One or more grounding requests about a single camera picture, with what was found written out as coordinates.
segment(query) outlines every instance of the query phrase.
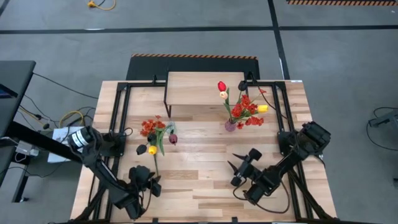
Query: purple tulip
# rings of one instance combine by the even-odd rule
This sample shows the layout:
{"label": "purple tulip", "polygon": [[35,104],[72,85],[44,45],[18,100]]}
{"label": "purple tulip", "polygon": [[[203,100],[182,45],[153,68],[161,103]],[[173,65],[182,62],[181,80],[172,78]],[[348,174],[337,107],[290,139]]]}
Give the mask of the purple tulip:
{"label": "purple tulip", "polygon": [[169,141],[170,141],[170,143],[173,144],[174,146],[176,145],[177,140],[178,140],[177,135],[171,134],[171,135],[169,136]]}

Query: black stripe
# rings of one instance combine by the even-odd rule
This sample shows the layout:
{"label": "black stripe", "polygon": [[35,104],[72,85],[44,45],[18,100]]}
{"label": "black stripe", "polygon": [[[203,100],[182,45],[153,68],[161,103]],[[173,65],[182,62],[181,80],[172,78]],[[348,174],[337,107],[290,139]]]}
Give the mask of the black stripe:
{"label": "black stripe", "polygon": [[280,36],[278,20],[276,18],[276,11],[273,0],[268,0],[269,12],[271,13],[272,26],[274,28],[274,35],[276,46],[278,48],[278,54],[280,58],[280,62],[282,64],[282,73],[284,75],[284,79],[290,80],[289,69],[287,68],[287,61],[285,56],[284,45],[282,43],[282,37]]}
{"label": "black stripe", "polygon": [[0,30],[0,34],[107,34],[138,32],[205,32],[205,31],[260,31],[272,30],[271,26],[219,26],[219,27],[154,27],[116,29],[57,29],[57,30]]}
{"label": "black stripe", "polygon": [[1,16],[1,14],[4,12],[4,10],[6,9],[6,7],[7,7],[8,3],[9,3],[9,1],[10,1],[10,0],[4,0],[4,2],[2,2],[2,5],[1,5],[1,7],[0,7],[0,16]]}
{"label": "black stripe", "polygon": [[398,25],[364,25],[364,26],[281,26],[279,30],[382,30],[398,29]]}

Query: gray floor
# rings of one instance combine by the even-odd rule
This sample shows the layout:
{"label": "gray floor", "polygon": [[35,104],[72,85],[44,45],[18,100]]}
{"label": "gray floor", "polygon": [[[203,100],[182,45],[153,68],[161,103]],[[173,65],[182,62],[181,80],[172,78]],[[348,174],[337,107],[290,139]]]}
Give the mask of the gray floor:
{"label": "gray floor", "polygon": [[[267,1],[118,0],[116,9],[88,9],[86,2],[11,0],[0,29],[88,29],[176,26],[269,26]],[[275,1],[281,26],[398,24],[398,7],[288,6]],[[398,30],[282,32],[292,79],[303,80],[315,121],[332,133],[325,150],[326,171],[338,216],[343,220],[396,223],[398,152],[373,146],[365,125],[379,106],[398,106]],[[281,79],[272,31],[141,34],[0,35],[0,60],[35,60],[35,72],[87,94],[103,80],[126,77],[133,53],[255,55],[263,79]],[[27,95],[53,119],[96,101],[34,77]],[[22,104],[35,111],[31,102]],[[20,117],[16,121],[27,125]],[[394,147],[389,126],[372,129],[375,141]],[[32,173],[56,165],[41,155]],[[19,170],[0,188],[5,223],[68,220],[80,166],[64,164],[45,179],[29,179],[28,203],[10,203]]]}

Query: orange and black warning tape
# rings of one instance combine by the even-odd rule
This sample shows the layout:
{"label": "orange and black warning tape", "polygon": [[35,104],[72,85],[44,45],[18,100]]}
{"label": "orange and black warning tape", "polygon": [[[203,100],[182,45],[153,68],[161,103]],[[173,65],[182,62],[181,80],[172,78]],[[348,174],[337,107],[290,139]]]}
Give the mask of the orange and black warning tape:
{"label": "orange and black warning tape", "polygon": [[394,0],[386,1],[308,1],[308,0],[288,0],[287,4],[293,5],[315,5],[315,6],[398,6]]}
{"label": "orange and black warning tape", "polygon": [[257,60],[257,57],[255,56],[233,56],[233,55],[133,54],[131,57],[239,58],[239,59]]}

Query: purple vase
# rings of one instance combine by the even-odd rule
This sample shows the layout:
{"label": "purple vase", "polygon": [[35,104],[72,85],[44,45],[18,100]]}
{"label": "purple vase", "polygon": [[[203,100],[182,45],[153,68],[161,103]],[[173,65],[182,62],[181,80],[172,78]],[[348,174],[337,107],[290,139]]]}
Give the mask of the purple vase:
{"label": "purple vase", "polygon": [[227,120],[225,122],[224,127],[225,127],[225,130],[227,130],[227,131],[235,131],[236,123],[232,123],[230,120]]}

